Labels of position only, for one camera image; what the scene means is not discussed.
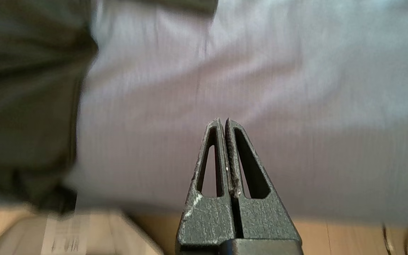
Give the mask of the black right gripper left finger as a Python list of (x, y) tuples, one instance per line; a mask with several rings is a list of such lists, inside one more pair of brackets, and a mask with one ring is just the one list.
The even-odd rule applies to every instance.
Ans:
[[(206, 125), (175, 238), (177, 255), (217, 255), (238, 233), (234, 216), (236, 174), (220, 118)], [(214, 149), (216, 196), (202, 193), (210, 149)]]

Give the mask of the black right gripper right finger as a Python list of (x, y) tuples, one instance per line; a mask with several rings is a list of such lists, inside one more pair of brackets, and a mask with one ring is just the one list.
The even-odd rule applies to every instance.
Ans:
[(302, 240), (243, 126), (227, 119), (235, 238), (227, 255), (301, 255)]

